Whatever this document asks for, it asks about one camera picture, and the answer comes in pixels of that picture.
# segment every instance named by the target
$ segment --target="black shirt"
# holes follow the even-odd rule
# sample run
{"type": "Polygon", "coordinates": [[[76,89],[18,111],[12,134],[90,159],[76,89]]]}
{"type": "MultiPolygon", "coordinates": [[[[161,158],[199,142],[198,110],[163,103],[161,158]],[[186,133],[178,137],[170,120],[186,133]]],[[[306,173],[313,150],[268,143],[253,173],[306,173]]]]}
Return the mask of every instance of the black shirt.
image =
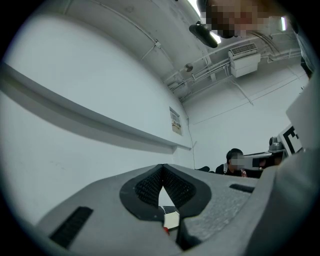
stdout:
{"type": "Polygon", "coordinates": [[[222,174],[222,175],[230,175],[230,176],[238,176],[241,177],[241,170],[234,170],[234,172],[232,173],[229,169],[226,171],[226,173],[224,173],[224,165],[221,164],[220,166],[218,166],[215,169],[215,173],[216,174],[222,174]]]}

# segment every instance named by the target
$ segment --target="fluorescent light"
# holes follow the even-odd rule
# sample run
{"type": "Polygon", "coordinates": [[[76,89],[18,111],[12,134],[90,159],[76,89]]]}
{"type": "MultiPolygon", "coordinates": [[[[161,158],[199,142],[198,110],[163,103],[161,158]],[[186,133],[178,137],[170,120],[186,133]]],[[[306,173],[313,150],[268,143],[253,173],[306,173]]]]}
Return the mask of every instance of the fluorescent light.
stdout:
{"type": "Polygon", "coordinates": [[[220,36],[216,35],[215,33],[213,33],[212,31],[210,32],[211,36],[216,40],[217,44],[221,43],[221,39],[220,36]]]}
{"type": "Polygon", "coordinates": [[[282,23],[282,31],[285,31],[287,27],[286,27],[286,19],[284,17],[281,17],[281,23],[282,23]]]}
{"type": "Polygon", "coordinates": [[[201,13],[197,6],[197,0],[188,0],[188,2],[192,5],[193,9],[196,11],[196,13],[201,17],[201,13]]]}

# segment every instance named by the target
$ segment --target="dark hair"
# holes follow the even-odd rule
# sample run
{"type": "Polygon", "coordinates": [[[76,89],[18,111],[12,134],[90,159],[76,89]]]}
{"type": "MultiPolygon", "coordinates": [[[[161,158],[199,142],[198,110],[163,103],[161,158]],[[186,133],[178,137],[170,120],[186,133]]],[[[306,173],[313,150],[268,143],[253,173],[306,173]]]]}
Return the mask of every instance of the dark hair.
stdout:
{"type": "Polygon", "coordinates": [[[229,164],[229,160],[237,155],[243,155],[244,153],[238,149],[238,148],[233,148],[231,149],[227,154],[226,154],[226,163],[229,164]]]}

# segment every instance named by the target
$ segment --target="white ceiling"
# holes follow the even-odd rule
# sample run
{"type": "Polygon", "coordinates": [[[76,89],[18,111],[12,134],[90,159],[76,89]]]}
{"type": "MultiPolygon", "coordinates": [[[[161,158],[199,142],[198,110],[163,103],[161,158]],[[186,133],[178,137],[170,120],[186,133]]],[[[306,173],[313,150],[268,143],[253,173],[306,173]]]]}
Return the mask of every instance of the white ceiling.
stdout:
{"type": "MultiPolygon", "coordinates": [[[[189,32],[189,26],[195,24],[199,16],[188,0],[50,0],[44,9],[96,27],[138,59],[155,45],[154,41],[158,41],[160,48],[151,50],[142,62],[166,85],[180,84],[207,65],[210,67],[227,59],[228,50],[236,46],[254,42],[262,54],[270,52],[266,44],[254,36],[221,38],[217,48],[205,46],[189,32]],[[193,64],[192,72],[184,71],[188,63],[193,64]]],[[[280,18],[269,19],[263,33],[272,36],[279,52],[299,48],[289,25],[286,31],[281,31],[280,18]]],[[[216,73],[194,85],[193,82],[183,84],[174,93],[179,98],[190,97],[216,80],[223,79],[223,73],[216,73]]]]}

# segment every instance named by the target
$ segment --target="air conditioning unit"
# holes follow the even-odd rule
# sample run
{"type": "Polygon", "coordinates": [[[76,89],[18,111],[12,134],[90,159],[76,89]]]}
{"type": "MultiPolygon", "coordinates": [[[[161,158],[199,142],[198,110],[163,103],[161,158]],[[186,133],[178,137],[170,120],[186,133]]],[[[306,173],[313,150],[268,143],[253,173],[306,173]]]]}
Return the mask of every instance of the air conditioning unit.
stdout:
{"type": "Polygon", "coordinates": [[[232,48],[228,51],[231,74],[236,78],[254,72],[258,69],[261,54],[257,53],[255,43],[249,43],[232,48]]]}

